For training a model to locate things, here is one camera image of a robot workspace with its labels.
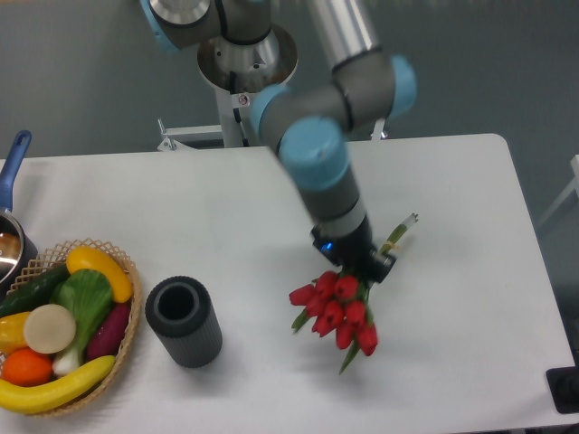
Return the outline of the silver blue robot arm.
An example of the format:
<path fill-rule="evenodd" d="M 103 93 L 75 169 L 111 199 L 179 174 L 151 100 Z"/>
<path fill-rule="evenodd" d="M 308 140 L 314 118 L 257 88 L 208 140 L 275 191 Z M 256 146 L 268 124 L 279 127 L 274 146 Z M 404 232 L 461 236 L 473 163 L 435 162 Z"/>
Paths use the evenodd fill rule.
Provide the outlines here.
<path fill-rule="evenodd" d="M 223 142 L 266 146 L 299 190 L 313 221 L 314 247 L 365 283 L 381 282 L 394 258 L 373 242 L 346 149 L 346 133 L 408 111 L 416 100 L 412 65 L 387 56 L 360 1 L 311 1 L 308 10 L 331 71 L 328 85 L 297 93 L 292 37 L 268 1 L 144 1 L 157 42 L 197 48 L 197 62 L 220 101 Z"/>

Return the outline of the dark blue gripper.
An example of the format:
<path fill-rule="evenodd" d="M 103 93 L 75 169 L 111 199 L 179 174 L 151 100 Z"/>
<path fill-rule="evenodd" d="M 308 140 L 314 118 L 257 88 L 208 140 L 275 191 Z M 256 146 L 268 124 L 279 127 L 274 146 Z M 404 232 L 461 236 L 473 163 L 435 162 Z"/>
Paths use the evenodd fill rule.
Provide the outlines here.
<path fill-rule="evenodd" d="M 382 283 L 396 262 L 395 256 L 380 253 L 373 244 L 367 217 L 348 235 L 324 235 L 319 225 L 314 226 L 310 233 L 312 245 L 326 259 L 365 284 Z"/>

